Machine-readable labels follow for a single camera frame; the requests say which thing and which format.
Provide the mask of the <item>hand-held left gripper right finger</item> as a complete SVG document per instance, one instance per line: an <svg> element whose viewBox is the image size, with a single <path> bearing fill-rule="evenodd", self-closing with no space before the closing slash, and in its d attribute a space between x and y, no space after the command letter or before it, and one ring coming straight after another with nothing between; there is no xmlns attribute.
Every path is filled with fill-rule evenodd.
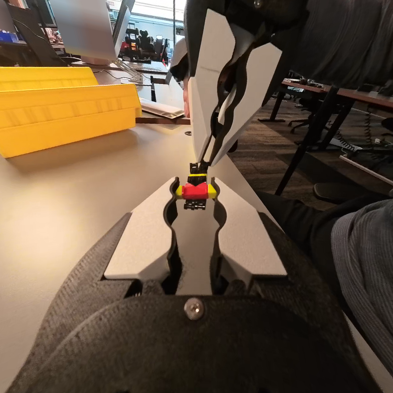
<svg viewBox="0 0 393 393"><path fill-rule="evenodd" d="M286 280L287 271L276 251L261 215L222 180L211 180L217 195L213 216L215 234L211 267L214 277L250 286L254 279Z"/></svg>

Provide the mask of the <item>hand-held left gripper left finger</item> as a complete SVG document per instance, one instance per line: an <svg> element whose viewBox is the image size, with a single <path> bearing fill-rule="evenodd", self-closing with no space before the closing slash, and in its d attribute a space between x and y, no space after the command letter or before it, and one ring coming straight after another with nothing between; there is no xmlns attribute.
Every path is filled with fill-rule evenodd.
<svg viewBox="0 0 393 393"><path fill-rule="evenodd" d="M165 280L170 276L179 184L178 177L170 178L133 209L104 272L106 279Z"/></svg>

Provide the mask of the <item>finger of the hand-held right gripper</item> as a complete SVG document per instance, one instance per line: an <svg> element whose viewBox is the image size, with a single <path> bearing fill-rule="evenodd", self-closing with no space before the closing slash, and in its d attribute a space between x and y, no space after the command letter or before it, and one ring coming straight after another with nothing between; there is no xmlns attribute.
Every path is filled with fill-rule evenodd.
<svg viewBox="0 0 393 393"><path fill-rule="evenodd" d="M216 165L258 112L268 92L282 51L271 43L252 49L238 60L234 92L224 101L224 123L209 158Z"/></svg>
<svg viewBox="0 0 393 393"><path fill-rule="evenodd" d="M202 162L212 136L211 120L219 104L218 82L233 57L235 37L226 17L207 9L194 75L189 77L188 98L192 139L197 162Z"/></svg>

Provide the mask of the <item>black red yellow lego assembly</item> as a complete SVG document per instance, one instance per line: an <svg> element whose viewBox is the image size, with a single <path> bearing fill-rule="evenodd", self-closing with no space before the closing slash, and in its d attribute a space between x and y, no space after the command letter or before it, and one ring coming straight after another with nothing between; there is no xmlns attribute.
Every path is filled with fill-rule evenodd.
<svg viewBox="0 0 393 393"><path fill-rule="evenodd" d="M187 182L178 186L175 195L184 201L184 210L204 211L207 201L215 200L218 191L208 182L207 173L190 173Z"/></svg>

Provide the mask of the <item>person's black trousers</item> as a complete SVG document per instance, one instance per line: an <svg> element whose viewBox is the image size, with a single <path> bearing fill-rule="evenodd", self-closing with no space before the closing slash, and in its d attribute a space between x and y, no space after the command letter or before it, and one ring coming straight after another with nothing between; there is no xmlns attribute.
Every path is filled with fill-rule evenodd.
<svg viewBox="0 0 393 393"><path fill-rule="evenodd" d="M260 192L258 196L284 233L310 258L346 314L353 316L341 292L334 265L331 247L332 228L342 216L388 198L381 194L364 196L321 211L299 200L264 192Z"/></svg>

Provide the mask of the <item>white keyboard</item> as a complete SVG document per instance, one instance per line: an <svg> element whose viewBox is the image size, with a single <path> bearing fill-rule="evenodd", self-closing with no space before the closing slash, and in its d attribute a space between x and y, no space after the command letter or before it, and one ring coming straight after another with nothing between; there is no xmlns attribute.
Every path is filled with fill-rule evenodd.
<svg viewBox="0 0 393 393"><path fill-rule="evenodd" d="M143 112L156 116L161 116L171 120L182 117L185 114L183 109L166 104L161 104L155 101L150 101L142 97L140 97L140 104Z"/></svg>

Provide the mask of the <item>black table leg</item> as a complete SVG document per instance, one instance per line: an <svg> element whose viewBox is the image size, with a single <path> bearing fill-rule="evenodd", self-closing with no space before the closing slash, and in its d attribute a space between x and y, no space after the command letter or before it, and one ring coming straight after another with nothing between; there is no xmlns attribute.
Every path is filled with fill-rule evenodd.
<svg viewBox="0 0 393 393"><path fill-rule="evenodd" d="M307 149L313 145L321 136L324 126L333 113L334 107L336 105L338 91L338 86L332 85L330 87L327 96L323 100L322 105L320 106L312 120L311 125L309 126L307 134L294 153L288 169L286 170L277 190L275 191L275 195L281 196L293 173L297 169L298 164L302 161L304 155L306 154Z"/></svg>

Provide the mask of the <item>metal monitor stand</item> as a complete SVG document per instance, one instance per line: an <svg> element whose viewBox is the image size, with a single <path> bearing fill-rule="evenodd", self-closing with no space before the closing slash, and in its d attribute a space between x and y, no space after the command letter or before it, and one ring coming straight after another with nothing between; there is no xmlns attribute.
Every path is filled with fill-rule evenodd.
<svg viewBox="0 0 393 393"><path fill-rule="evenodd" d="M125 61L122 59L117 59L114 64L122 71L127 72L130 75L132 82L138 85L143 85L143 75L130 67Z"/></svg>

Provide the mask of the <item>brown wooden desk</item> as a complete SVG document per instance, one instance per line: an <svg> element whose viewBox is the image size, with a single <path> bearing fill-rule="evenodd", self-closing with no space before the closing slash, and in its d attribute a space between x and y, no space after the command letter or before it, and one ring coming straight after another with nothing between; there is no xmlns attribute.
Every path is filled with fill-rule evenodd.
<svg viewBox="0 0 393 393"><path fill-rule="evenodd" d="M308 85L301 85L299 83L290 81L289 79L284 79L282 81L282 85L301 88L303 90L312 91L315 93L328 93L331 89L330 85L322 84L322 87L313 87ZM377 92L363 92L356 91L351 89L340 88L337 92L338 96L345 97L346 99L350 99L352 101L357 101L366 105L366 108L376 109L378 111L383 111L389 113L389 117L392 117L393 113L393 99L392 97L383 96Z"/></svg>

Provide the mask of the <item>person's grey clothing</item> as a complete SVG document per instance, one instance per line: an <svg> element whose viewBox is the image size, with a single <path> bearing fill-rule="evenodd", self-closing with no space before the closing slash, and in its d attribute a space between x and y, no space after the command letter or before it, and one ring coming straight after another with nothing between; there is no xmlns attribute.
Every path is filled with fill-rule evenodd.
<svg viewBox="0 0 393 393"><path fill-rule="evenodd" d="M393 372L393 201L346 214L331 247L343 297L369 345Z"/></svg>

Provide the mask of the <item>silver monitor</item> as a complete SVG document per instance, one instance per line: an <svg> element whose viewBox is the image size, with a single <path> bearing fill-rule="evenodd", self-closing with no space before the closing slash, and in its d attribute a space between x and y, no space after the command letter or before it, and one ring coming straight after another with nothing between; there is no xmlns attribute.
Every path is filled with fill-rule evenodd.
<svg viewBox="0 0 393 393"><path fill-rule="evenodd" d="M121 1L114 28L104 0L52 0L50 4L68 53L94 65L118 60L135 1Z"/></svg>

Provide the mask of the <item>yellow plastic bin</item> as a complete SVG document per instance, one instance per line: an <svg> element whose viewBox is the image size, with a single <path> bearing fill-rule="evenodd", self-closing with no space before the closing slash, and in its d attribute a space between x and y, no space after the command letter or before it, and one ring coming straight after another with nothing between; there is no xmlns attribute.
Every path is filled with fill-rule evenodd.
<svg viewBox="0 0 393 393"><path fill-rule="evenodd" d="M89 67L1 67L0 153L12 158L135 127L134 84L99 85Z"/></svg>

